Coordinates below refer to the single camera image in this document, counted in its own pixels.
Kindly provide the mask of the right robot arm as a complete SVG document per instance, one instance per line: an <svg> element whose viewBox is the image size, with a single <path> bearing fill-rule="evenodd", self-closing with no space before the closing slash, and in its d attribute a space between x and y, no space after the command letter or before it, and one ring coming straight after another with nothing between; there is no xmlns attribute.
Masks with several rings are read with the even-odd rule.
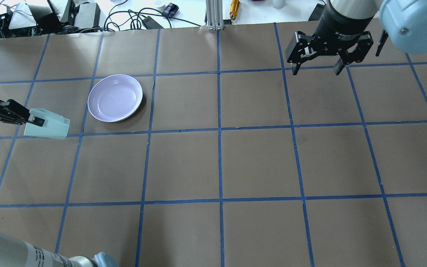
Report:
<svg viewBox="0 0 427 267"><path fill-rule="evenodd" d="M366 28L375 15L383 28L376 56L387 40L404 53L427 53L427 0L327 0L315 32L296 32L287 47L293 75L319 56L339 57L336 75L362 62L374 43Z"/></svg>

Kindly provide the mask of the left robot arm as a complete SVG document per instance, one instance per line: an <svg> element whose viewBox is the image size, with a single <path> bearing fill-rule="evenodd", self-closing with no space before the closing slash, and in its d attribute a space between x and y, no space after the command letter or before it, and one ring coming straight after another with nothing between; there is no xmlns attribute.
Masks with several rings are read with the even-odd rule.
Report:
<svg viewBox="0 0 427 267"><path fill-rule="evenodd" d="M0 121L22 125L27 123L29 136L64 139L69 119L45 109L27 109L17 101L0 100ZM107 253L93 257L65 257L0 232L0 267L116 267Z"/></svg>

